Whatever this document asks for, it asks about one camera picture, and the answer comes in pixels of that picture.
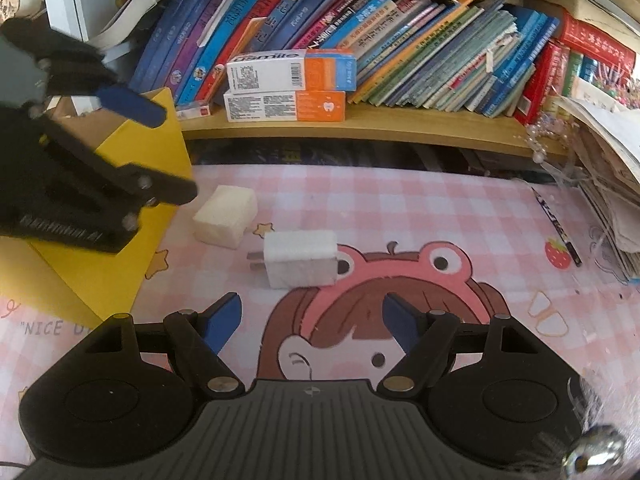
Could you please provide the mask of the cream foam block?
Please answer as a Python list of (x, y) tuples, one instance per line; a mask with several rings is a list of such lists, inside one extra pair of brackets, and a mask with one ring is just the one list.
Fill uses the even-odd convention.
[(212, 196), (194, 214), (194, 236), (205, 244), (236, 249), (257, 213), (254, 190), (218, 185)]

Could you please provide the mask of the small red white box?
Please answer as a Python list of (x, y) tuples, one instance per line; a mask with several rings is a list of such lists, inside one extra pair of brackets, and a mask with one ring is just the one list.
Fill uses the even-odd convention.
[(192, 120), (210, 116), (212, 108), (209, 102), (195, 102), (178, 106), (176, 113), (179, 120)]

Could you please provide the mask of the yellow cardboard box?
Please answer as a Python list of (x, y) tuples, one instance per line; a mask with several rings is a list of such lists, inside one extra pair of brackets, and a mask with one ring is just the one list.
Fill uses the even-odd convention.
[[(58, 123), (116, 166), (132, 162), (190, 179), (191, 163), (170, 91), (146, 96), (167, 110), (166, 122), (155, 129), (109, 110)], [(117, 254), (3, 237), (2, 320), (21, 321), (37, 310), (94, 327), (114, 313), (130, 311), (176, 210), (171, 205), (143, 209), (140, 231)]]

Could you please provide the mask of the white power adapter plug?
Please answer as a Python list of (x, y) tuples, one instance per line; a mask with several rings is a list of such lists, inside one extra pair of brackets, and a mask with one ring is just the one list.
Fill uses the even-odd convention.
[(249, 252), (252, 270), (265, 270), (273, 289), (322, 287), (337, 281), (337, 236), (331, 230), (268, 232), (261, 252)]

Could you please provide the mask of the pink cartoon girl desk mat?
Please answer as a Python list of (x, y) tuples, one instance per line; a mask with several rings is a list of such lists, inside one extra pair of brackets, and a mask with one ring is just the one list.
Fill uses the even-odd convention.
[[(201, 311), (227, 292), (242, 301), (239, 328), (221, 357), (244, 384), (256, 378), (380, 380), (401, 351), (381, 318), (383, 297), (462, 320), (514, 315), (579, 374), (616, 385), (639, 381), (639, 287), (627, 281), (602, 224), (576, 188), (521, 180), (366, 168), (201, 166), (201, 198), (218, 185), (251, 188), (258, 213), (236, 249), (194, 236), (201, 202), (176, 210), (130, 313), (158, 322)], [(574, 265), (534, 188), (577, 249)], [(331, 230), (337, 281), (273, 289), (252, 270), (268, 232)], [(24, 462), (17, 425), (26, 389), (92, 327), (33, 310), (1, 319), (1, 455)]]

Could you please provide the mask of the black patterned pen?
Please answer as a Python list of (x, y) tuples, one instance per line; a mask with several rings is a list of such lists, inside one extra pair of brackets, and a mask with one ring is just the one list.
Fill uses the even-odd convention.
[(541, 206), (542, 210), (550, 220), (552, 226), (555, 229), (556, 234), (559, 235), (559, 238), (562, 240), (564, 247), (570, 254), (570, 258), (572, 258), (572, 260), (574, 261), (574, 265), (579, 268), (580, 266), (582, 266), (582, 258), (580, 258), (580, 255), (578, 254), (577, 249), (574, 246), (573, 242), (570, 240), (570, 237), (568, 236), (567, 232), (561, 226), (560, 220), (554, 214), (554, 212), (552, 211), (548, 203), (542, 198), (542, 196), (534, 188), (532, 188), (532, 191), (534, 193), (536, 201)]

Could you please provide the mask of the upper orange white toothpaste box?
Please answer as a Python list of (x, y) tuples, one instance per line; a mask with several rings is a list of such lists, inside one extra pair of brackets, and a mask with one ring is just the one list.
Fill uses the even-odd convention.
[(237, 55), (226, 65), (234, 94), (357, 89), (357, 59), (344, 49), (295, 49)]

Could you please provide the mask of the orange white toothpaste box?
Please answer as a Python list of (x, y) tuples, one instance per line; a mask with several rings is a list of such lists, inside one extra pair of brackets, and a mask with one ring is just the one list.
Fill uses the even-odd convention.
[(357, 59), (344, 49), (295, 49), (237, 55), (226, 65), (234, 94), (357, 89)]
[(280, 91), (224, 94), (229, 122), (344, 122), (344, 91)]

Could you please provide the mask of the lower orange white toothpaste box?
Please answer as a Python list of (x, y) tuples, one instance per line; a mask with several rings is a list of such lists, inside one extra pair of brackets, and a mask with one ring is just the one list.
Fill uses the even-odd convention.
[(344, 91), (280, 91), (224, 94), (229, 122), (344, 122)]

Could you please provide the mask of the silver bell with fur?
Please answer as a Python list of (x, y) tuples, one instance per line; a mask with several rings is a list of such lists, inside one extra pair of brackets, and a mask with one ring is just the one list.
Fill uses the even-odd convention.
[(509, 470), (523, 479), (637, 479), (638, 380), (616, 385), (608, 373), (586, 368), (566, 391), (578, 435), (543, 432)]

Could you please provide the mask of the messy stack of papers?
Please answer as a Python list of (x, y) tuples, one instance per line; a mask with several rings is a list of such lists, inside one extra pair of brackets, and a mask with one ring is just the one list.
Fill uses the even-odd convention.
[(577, 184), (627, 281), (639, 281), (639, 112), (559, 98)]

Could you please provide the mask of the wooden white bookshelf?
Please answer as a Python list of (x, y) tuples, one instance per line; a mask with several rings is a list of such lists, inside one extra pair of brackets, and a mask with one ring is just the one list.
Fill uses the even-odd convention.
[[(75, 0), (46, 0), (51, 24), (63, 32), (80, 34), (79, 6)], [(639, 0), (591, 0), (619, 18), (639, 27)], [(398, 141), (470, 148), (527, 156), (524, 127), (513, 118), (489, 119), (470, 112), (374, 107), (350, 104), (344, 122), (228, 122), (223, 108), (210, 116), (180, 122), (186, 140), (246, 138), (326, 138)]]

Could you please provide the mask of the row of leaning books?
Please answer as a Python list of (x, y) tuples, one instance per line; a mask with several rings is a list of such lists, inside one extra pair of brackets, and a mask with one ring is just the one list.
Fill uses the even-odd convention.
[(346, 106), (468, 110), (529, 120), (548, 93), (558, 20), (509, 0), (169, 0), (130, 80), (175, 107), (224, 108), (240, 54), (344, 49), (357, 59)]

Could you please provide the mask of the red thick dictionary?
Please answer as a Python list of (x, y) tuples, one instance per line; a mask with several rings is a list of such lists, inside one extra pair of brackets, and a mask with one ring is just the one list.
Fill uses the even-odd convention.
[(624, 75), (632, 74), (636, 65), (636, 52), (596, 26), (576, 20), (567, 10), (562, 11), (560, 22), (554, 36), (561, 44), (599, 63), (618, 67)]

